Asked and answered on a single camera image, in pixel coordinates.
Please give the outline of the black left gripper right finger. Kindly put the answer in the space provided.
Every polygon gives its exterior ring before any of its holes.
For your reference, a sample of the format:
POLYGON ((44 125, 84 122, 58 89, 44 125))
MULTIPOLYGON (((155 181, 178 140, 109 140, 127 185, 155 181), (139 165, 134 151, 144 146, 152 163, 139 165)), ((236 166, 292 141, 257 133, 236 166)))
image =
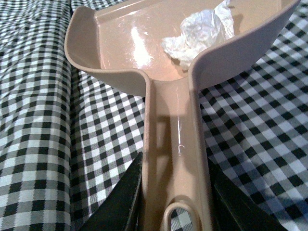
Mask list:
POLYGON ((219 231, 284 231, 279 221, 260 209, 211 160, 209 175, 219 231))

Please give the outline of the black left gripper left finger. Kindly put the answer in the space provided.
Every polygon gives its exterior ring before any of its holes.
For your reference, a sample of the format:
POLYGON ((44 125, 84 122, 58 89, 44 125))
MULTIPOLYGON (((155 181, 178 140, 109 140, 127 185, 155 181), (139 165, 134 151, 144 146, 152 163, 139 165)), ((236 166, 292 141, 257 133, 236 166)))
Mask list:
POLYGON ((106 200, 80 230, 136 231, 141 170, 142 152, 139 152, 106 200))

